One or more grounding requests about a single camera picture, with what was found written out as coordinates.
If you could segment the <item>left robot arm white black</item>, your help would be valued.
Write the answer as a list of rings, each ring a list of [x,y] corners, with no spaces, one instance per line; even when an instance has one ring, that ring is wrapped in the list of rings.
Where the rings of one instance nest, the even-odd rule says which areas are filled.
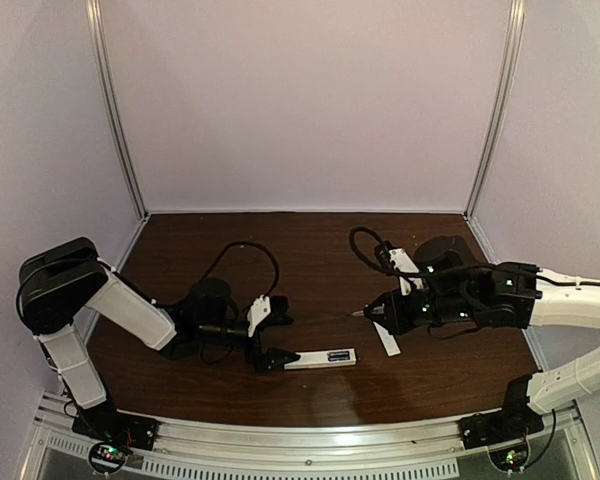
[[[170,360],[198,354],[208,345],[240,350],[247,364],[267,373],[299,360],[299,354],[264,348],[262,332],[293,320],[289,302],[272,291],[241,307],[230,285],[206,270],[180,300],[165,304],[144,294],[104,261],[95,244],[79,237],[26,260],[19,271],[16,310],[82,410],[108,402],[104,381],[90,359],[74,318],[88,309]]]

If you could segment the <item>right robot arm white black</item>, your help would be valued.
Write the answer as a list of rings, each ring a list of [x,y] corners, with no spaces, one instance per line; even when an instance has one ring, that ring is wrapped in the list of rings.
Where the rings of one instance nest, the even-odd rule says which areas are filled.
[[[374,266],[398,278],[362,314],[391,335],[419,327],[472,323],[487,328],[571,326],[600,330],[600,280],[534,264],[481,264],[459,236],[435,237],[413,255],[388,241],[374,249]],[[509,383],[503,410],[544,415],[600,391],[600,346],[549,371]]]

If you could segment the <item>aluminium frame post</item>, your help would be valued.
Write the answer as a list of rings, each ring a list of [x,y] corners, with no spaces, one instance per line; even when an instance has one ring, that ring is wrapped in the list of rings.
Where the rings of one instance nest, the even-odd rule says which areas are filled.
[[[103,102],[109,128],[120,164],[122,176],[136,217],[143,221],[148,216],[139,181],[132,164],[127,138],[118,106],[111,63],[109,60],[106,34],[104,29],[102,2],[87,0],[85,2],[87,23],[94,49],[94,59],[101,85]]]
[[[474,176],[473,185],[464,211],[464,217],[467,221],[471,221],[475,217],[481,195],[486,185],[487,176],[504,122],[506,107],[514,83],[521,50],[526,2],[524,0],[512,0],[509,2],[509,6],[507,29],[494,101],[478,168]]]

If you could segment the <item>right aluminium frame post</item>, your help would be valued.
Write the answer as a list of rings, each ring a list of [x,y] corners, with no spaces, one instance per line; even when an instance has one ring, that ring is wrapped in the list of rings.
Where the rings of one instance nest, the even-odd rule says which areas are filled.
[[[509,6],[507,29],[494,101],[478,168],[474,176],[473,185],[464,211],[464,217],[467,221],[471,221],[475,217],[481,195],[486,185],[487,176],[504,122],[506,107],[514,83],[521,50],[526,2],[524,0],[512,0],[509,2]]]

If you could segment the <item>front aluminium rail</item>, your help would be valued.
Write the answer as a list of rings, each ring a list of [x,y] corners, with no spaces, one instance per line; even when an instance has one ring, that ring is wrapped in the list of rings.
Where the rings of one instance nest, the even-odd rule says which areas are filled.
[[[496,448],[467,450],[458,417],[362,427],[248,427],[159,418],[152,450],[112,474],[88,463],[96,444],[72,432],[63,402],[43,397],[16,479],[600,479],[574,407],[558,410],[538,463],[495,468]]]

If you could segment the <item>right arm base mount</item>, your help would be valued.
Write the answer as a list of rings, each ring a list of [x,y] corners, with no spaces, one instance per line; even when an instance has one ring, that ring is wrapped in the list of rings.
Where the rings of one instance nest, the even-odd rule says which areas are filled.
[[[458,421],[466,450],[523,439],[544,429],[542,416],[529,407],[526,386],[510,384],[499,410],[474,414]]]

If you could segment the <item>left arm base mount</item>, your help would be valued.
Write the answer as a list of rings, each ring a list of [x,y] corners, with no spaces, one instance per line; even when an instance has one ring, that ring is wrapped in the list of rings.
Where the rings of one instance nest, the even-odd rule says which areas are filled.
[[[151,417],[123,413],[111,398],[91,408],[76,406],[72,431],[127,450],[151,451],[159,422]]]

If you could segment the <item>white battery cover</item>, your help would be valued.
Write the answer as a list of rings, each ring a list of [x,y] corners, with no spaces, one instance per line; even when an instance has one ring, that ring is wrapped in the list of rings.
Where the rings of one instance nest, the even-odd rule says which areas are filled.
[[[375,323],[374,327],[378,334],[380,342],[385,350],[386,355],[388,357],[400,355],[401,349],[394,336],[391,335],[386,328],[382,327],[378,323]]]

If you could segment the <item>left aluminium frame post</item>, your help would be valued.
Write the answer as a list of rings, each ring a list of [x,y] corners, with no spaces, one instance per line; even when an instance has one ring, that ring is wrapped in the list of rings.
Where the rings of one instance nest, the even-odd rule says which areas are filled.
[[[143,221],[148,216],[139,181],[132,164],[127,138],[118,106],[111,63],[109,60],[106,34],[104,29],[102,2],[87,0],[85,2],[87,23],[94,49],[94,59],[101,85],[103,102],[109,128],[120,164],[122,176],[136,217]]]

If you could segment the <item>white remote control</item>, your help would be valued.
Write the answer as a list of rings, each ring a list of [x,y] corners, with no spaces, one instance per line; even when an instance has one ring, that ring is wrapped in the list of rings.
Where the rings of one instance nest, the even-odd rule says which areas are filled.
[[[343,363],[330,363],[327,358],[327,353],[332,351],[349,351],[353,361]],[[307,370],[307,369],[324,369],[355,366],[357,364],[357,355],[353,348],[336,349],[336,350],[321,350],[298,352],[301,358],[293,363],[284,366],[285,370]]]

